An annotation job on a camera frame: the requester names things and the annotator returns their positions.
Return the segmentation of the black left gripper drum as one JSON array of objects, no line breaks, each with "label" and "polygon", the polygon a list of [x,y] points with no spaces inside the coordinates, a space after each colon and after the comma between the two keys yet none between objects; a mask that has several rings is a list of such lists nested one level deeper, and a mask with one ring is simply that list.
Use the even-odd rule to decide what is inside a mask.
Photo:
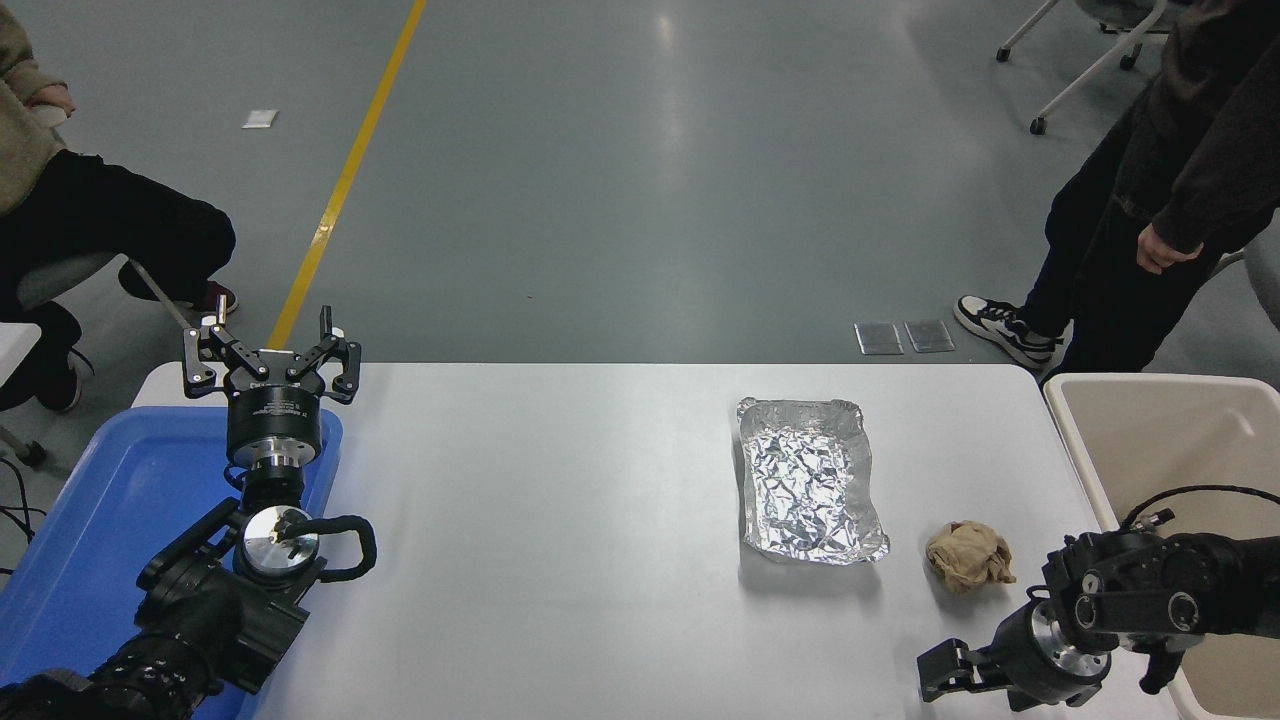
[{"label": "black left gripper drum", "polygon": [[227,374],[227,459],[236,468],[302,468],[323,450],[325,380],[315,368],[289,375],[297,359],[291,351],[256,355],[253,366],[268,370],[264,379],[243,368]]}]

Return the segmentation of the standing person's left hand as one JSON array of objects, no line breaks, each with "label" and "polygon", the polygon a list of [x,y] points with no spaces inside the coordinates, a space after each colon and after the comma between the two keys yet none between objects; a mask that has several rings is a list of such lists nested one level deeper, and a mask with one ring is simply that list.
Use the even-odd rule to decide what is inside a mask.
[{"label": "standing person's left hand", "polygon": [[1203,243],[1192,250],[1175,249],[1148,224],[1137,237],[1135,264],[1149,274],[1161,275],[1171,266],[1196,260],[1203,249]]}]

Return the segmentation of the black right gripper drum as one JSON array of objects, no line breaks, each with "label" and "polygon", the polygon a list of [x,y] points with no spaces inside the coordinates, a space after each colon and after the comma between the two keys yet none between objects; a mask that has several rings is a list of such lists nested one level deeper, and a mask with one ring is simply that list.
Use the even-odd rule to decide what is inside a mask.
[{"label": "black right gripper drum", "polygon": [[1057,705],[1075,694],[1076,682],[1062,666],[1069,643],[1047,600],[1033,600],[1002,621],[995,634],[995,661],[1010,687],[1015,714]]}]

